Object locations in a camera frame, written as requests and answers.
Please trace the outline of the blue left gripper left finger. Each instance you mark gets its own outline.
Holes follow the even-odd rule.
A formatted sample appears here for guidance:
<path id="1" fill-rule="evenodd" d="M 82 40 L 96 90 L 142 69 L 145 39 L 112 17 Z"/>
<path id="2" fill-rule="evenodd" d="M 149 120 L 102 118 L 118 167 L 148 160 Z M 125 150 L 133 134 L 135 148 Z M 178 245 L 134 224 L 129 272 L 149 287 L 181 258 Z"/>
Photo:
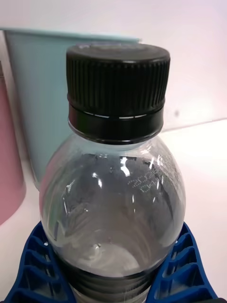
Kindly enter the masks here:
<path id="1" fill-rule="evenodd" d="M 35 226 L 25 243 L 16 280 L 4 302 L 74 302 L 74 295 L 57 266 L 41 223 Z"/>

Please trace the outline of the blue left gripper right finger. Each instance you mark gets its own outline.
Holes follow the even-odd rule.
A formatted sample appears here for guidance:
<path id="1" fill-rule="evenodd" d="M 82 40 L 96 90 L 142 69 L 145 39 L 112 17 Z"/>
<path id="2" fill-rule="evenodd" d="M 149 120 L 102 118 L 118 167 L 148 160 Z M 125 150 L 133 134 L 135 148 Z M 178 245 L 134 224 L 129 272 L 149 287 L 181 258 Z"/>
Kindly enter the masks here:
<path id="1" fill-rule="evenodd" d="M 217 299 L 205 274 L 199 249 L 187 224 L 159 268 L 148 303 L 198 303 Z"/>

